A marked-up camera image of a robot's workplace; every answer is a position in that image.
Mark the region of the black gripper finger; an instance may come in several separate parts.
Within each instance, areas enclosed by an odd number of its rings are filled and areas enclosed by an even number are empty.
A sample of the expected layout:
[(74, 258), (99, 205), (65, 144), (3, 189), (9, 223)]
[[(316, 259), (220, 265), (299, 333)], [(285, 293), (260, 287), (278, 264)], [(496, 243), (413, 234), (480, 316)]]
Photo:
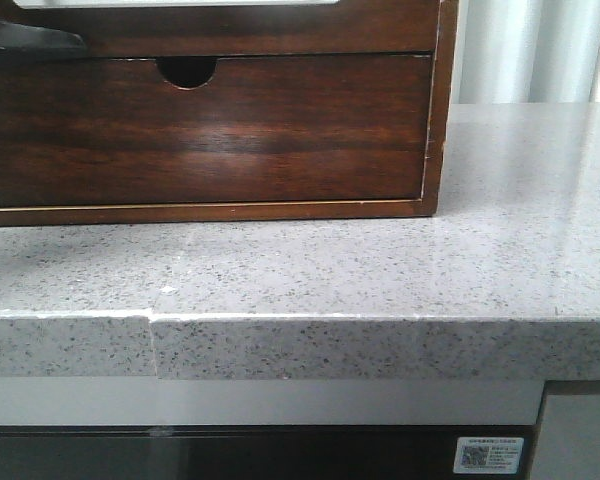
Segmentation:
[(74, 33), (0, 19), (0, 51), (32, 49), (85, 51), (87, 47)]

